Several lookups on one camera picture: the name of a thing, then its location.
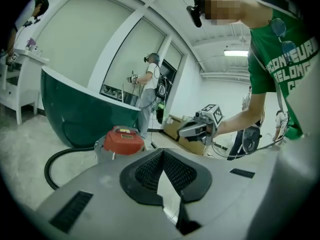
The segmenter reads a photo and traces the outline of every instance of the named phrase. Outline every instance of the sunglasses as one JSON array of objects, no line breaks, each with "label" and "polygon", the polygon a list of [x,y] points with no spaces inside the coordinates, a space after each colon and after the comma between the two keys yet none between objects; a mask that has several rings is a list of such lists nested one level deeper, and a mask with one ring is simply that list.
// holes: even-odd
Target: sunglasses
[{"label": "sunglasses", "polygon": [[280,43],[281,43],[281,48],[282,48],[282,53],[284,55],[286,64],[288,66],[292,65],[294,63],[290,52],[292,50],[297,51],[297,47],[294,42],[292,41],[282,41],[281,38],[284,38],[287,32],[287,27],[284,21],[280,18],[275,18],[271,21],[270,23],[271,28],[273,33],[278,37]]}]

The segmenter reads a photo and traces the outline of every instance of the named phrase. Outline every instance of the person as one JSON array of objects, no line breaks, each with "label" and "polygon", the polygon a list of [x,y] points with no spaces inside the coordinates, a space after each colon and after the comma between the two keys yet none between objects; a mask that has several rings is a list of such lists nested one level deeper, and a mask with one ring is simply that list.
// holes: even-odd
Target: person
[{"label": "person", "polygon": [[286,113],[282,112],[281,110],[277,111],[276,113],[276,119],[275,119],[275,135],[273,137],[273,141],[280,140],[283,135],[285,134],[285,131],[287,129],[288,124],[288,116]]},{"label": "person", "polygon": [[156,88],[158,87],[158,81],[160,78],[160,57],[156,53],[151,53],[148,57],[145,58],[145,61],[149,63],[147,72],[145,76],[136,79],[136,84],[144,85],[144,89],[140,97],[140,111],[138,113],[136,124],[140,136],[144,140],[147,139],[150,116],[152,113],[153,105],[156,102],[157,98]]},{"label": "person", "polygon": [[31,18],[34,17],[35,20],[39,16],[43,15],[49,8],[48,0],[31,0],[20,13],[18,19],[15,21],[12,30],[10,31],[7,42],[4,48],[4,54],[6,55],[6,64],[11,63],[12,55],[14,54],[14,44],[17,36],[18,30]]},{"label": "person", "polygon": [[[242,111],[244,111],[249,106],[250,98],[251,98],[251,90],[252,90],[252,86],[250,85],[249,86],[249,93],[242,97]],[[265,119],[265,111],[263,111],[261,119],[259,121],[257,121],[254,125],[261,128],[264,119]],[[243,129],[237,131],[233,147],[230,150],[228,158],[227,158],[228,161],[231,161],[231,160],[234,160],[237,158],[241,158],[242,157],[241,155],[246,154],[246,152],[244,151],[244,149],[242,147],[243,135],[244,135]]]},{"label": "person", "polygon": [[300,17],[293,17],[286,11],[275,9],[273,5],[267,6],[267,3],[264,5],[258,0],[194,2],[199,17],[204,16],[212,25],[228,25],[235,22],[245,24],[250,29],[251,41],[266,66],[264,70],[255,54],[249,52],[248,71],[252,85],[249,105],[237,115],[222,121],[213,138],[246,129],[257,122],[264,110],[266,94],[275,92],[277,84],[290,116],[285,137],[290,140],[298,139],[303,133],[287,97],[313,67],[319,56],[316,38],[307,31],[304,22]]}]

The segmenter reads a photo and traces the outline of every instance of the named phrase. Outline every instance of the fluorescent light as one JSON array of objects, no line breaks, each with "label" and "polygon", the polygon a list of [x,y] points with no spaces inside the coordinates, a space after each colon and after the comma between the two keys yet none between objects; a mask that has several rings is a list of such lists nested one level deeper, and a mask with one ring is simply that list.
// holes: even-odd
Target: fluorescent light
[{"label": "fluorescent light", "polygon": [[224,50],[224,56],[242,56],[248,57],[247,50]]}]

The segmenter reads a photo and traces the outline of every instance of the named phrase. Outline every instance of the mesh grille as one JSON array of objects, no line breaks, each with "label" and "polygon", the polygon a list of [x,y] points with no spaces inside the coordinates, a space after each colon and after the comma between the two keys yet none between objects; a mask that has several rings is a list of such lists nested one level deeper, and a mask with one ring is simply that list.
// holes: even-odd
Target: mesh grille
[{"label": "mesh grille", "polygon": [[163,167],[172,186],[178,193],[193,182],[197,177],[197,171],[175,157],[165,154]]},{"label": "mesh grille", "polygon": [[163,156],[158,154],[145,162],[135,171],[135,178],[142,186],[155,193],[158,191],[158,183],[163,172]]}]

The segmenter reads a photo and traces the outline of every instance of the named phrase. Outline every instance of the green object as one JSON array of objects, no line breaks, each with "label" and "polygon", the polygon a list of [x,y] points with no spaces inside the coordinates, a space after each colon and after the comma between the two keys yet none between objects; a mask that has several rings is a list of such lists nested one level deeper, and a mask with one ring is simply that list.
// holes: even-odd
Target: green object
[{"label": "green object", "polygon": [[286,32],[284,37],[280,38],[281,41],[292,41],[297,47],[297,51],[290,52],[293,64],[287,66],[281,42],[273,32],[271,25],[268,24],[264,27],[251,29],[251,38],[269,73],[261,68],[254,56],[248,57],[248,70],[253,94],[275,92],[274,79],[279,83],[291,117],[285,136],[295,140],[302,135],[302,130],[297,117],[287,102],[287,96],[308,72],[319,49],[316,38],[306,29],[302,20],[294,19],[273,9],[272,19],[276,18],[281,19],[286,26]]},{"label": "green object", "polygon": [[138,117],[139,109],[91,96],[57,80],[44,70],[41,73],[41,94],[49,123],[60,140],[69,147],[93,147],[113,126],[133,127]]}]

